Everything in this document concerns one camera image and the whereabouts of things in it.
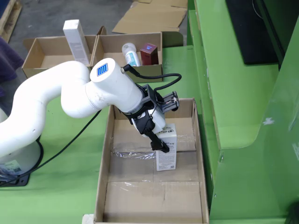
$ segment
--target purple cloth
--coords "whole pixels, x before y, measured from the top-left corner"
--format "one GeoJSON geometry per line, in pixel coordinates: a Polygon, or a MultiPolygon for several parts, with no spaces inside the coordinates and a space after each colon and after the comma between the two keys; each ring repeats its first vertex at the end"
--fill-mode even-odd
{"type": "MultiPolygon", "coordinates": [[[[0,37],[0,83],[17,77],[16,70],[24,60],[0,37]]],[[[5,94],[0,86],[0,97],[5,94]]]]}

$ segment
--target white bottle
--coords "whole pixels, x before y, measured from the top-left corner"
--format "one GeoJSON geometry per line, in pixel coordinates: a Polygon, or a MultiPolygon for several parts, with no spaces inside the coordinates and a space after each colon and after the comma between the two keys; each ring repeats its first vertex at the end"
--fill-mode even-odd
{"type": "Polygon", "coordinates": [[[126,43],[121,48],[126,61],[131,66],[140,66],[138,55],[136,54],[136,47],[132,43],[126,43]]]}

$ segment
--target wooden pallet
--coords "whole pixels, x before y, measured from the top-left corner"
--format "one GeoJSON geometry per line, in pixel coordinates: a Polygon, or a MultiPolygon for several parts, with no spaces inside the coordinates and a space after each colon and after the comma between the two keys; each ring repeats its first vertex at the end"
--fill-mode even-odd
{"type": "Polygon", "coordinates": [[[8,42],[22,9],[20,0],[10,0],[1,19],[0,36],[8,42]]]}

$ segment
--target concrete floor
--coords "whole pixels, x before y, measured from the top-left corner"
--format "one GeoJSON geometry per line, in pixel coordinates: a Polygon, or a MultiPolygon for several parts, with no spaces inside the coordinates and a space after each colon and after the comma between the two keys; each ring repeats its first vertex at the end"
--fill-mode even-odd
{"type": "MultiPolygon", "coordinates": [[[[101,26],[108,34],[130,8],[133,0],[20,0],[23,8],[9,45],[23,58],[27,50],[23,46],[26,38],[42,36],[63,36],[65,20],[79,19],[86,35],[94,35],[101,26]]],[[[187,16],[180,25],[180,32],[187,37],[187,16]]],[[[21,69],[18,78],[1,83],[6,95],[0,98],[0,108],[10,114],[13,95],[18,86],[26,80],[21,69]]]]}

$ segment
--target green panel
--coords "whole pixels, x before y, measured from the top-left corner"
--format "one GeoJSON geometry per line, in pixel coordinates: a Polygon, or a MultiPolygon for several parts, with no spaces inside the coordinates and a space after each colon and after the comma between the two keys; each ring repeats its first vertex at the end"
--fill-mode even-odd
{"type": "Polygon", "coordinates": [[[188,0],[188,20],[187,20],[187,45],[193,45],[192,43],[192,37],[191,37],[191,31],[190,31],[190,24],[189,24],[189,10],[194,10],[194,0],[188,0]]]}
{"type": "Polygon", "coordinates": [[[285,224],[284,218],[210,220],[210,224],[285,224]]]}
{"type": "Polygon", "coordinates": [[[203,143],[203,155],[205,161],[205,174],[207,184],[207,194],[209,207],[213,196],[214,180],[218,167],[219,149],[217,145],[216,133],[214,128],[214,120],[212,113],[212,105],[208,90],[208,80],[206,73],[206,63],[204,49],[202,45],[200,31],[198,29],[198,22],[195,10],[189,10],[189,21],[191,33],[193,38],[195,61],[199,76],[199,90],[201,95],[201,105],[203,116],[199,119],[201,121],[201,135],[203,143]]]}
{"type": "Polygon", "coordinates": [[[285,217],[299,200],[299,22],[254,144],[224,149],[211,219],[285,217]]]}
{"type": "Polygon", "coordinates": [[[194,10],[194,0],[188,0],[188,10],[194,10]]]}
{"type": "Polygon", "coordinates": [[[224,0],[196,0],[221,148],[256,139],[277,65],[244,64],[224,0]]]}
{"type": "MultiPolygon", "coordinates": [[[[180,73],[182,80],[160,93],[176,90],[181,98],[195,97],[200,112],[193,47],[164,49],[163,54],[164,73],[180,73]]],[[[108,108],[65,152],[34,172],[26,187],[0,189],[1,223],[78,224],[83,214],[94,212],[107,113],[108,108]]],[[[64,147],[89,119],[70,118],[61,109],[59,98],[51,101],[41,138],[43,161],[64,147]]]]}

